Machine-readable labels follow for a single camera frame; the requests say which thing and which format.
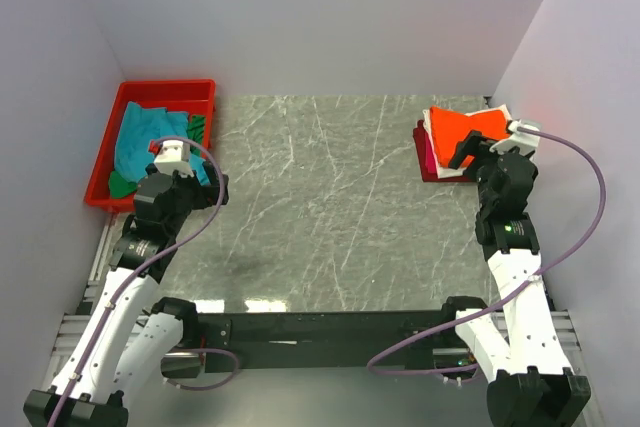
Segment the orange t shirt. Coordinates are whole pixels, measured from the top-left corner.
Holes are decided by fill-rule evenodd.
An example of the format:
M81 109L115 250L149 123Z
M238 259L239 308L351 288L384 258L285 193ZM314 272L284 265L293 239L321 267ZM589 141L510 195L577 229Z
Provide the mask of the orange t shirt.
M429 109L432 148L442 168L448 168L457 144L471 131L493 140L506 139L508 118L500 109L479 111L469 115L432 106Z

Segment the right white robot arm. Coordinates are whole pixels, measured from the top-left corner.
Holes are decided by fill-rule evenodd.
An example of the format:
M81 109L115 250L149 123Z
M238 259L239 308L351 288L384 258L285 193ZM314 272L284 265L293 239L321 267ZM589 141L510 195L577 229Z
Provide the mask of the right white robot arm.
M476 238L505 303L507 332L473 302L442 317L439 334L449 345L470 347L488 382L495 426L571 426L591 397L588 379L574 372L563 351L538 273L540 245L526 211L538 175L533 153L471 131L449 163L457 168L471 161L464 175L478 187Z

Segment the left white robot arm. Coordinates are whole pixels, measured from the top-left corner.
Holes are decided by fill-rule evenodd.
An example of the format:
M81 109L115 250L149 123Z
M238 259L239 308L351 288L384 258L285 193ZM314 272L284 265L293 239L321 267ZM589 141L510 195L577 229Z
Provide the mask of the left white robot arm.
M70 358L46 390L33 390L23 411L32 426L124 426L147 380L174 348L201 345L194 303L164 297L142 331L133 329L156 293L178 247L177 236L194 210L218 210L228 202L229 178L204 165L196 176L163 174L148 167L133 211L109 261L100 300Z

